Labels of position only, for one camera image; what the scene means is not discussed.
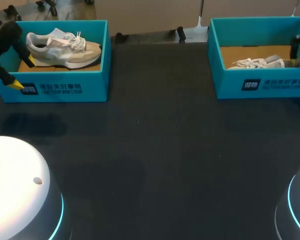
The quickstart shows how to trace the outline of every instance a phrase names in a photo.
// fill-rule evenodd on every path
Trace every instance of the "sneaker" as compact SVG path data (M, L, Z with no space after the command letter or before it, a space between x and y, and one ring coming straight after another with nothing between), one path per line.
M276 68L300 68L300 58L285 60L278 55L269 56L265 59L247 58L233 62L236 66L229 69L276 69Z
M31 52L34 64L38 67L64 66L68 69L80 69L99 62L102 46L86 41L70 32L55 28L48 35L26 36L26 46Z

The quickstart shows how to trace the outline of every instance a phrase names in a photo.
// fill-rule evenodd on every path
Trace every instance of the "cardboard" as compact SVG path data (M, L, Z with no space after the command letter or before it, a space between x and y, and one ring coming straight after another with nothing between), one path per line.
M272 55L278 55L283 59L290 59L290 46L226 46L220 47L225 68L234 67L238 60L265 59Z
M21 61L18 72L19 73L37 73L37 72L54 72L55 67L28 67L28 65Z
M90 67L86 67L86 68L83 68L83 69L76 69L76 70L69 70L67 68L64 68L64 67L56 67L55 68L55 72L72 72L72 71L100 71L100 64L98 65L95 65L95 66L90 66Z
M69 70L62 67L28 67L28 65L21 61L18 72L19 73L37 73L37 72L70 72L70 71L100 71L101 64L90 66L83 69Z

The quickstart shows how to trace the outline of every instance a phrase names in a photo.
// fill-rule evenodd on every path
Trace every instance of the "teal box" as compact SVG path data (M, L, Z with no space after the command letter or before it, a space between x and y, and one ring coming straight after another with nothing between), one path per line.
M55 28L77 34L89 42L102 45L99 71L43 71L18 72L21 60L11 47L0 58L1 65L27 87L29 92L15 90L3 85L0 79L0 95L5 103L61 103L105 102L109 85L111 65L111 42L108 22L105 20L83 21L19 21L26 44L26 35L33 32L46 35Z
M217 98L300 97L300 68L226 69L220 50L220 47L288 46L299 34L300 17L213 18L208 57Z

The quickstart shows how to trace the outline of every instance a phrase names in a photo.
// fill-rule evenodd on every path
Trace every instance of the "logo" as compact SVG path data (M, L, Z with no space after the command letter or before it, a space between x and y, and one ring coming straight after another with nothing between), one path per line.
M21 89L23 95L38 95L36 85L34 83L21 83L24 89Z
M243 82L241 91L255 91L258 89L260 79L246 79Z

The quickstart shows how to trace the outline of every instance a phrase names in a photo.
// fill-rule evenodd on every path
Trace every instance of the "shoelace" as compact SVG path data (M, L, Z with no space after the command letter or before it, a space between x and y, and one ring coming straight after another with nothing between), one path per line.
M64 44L63 46L71 46L72 49L75 49L76 51L82 51L86 49L86 40L83 37L80 37L81 32L77 32L76 36L71 33L67 32L64 35L64 39L68 40L69 43Z
M267 64L266 61L262 58L257 59L243 59L233 62L233 64L236 64L238 67L245 67L247 69L256 69L256 68L265 68L265 65Z

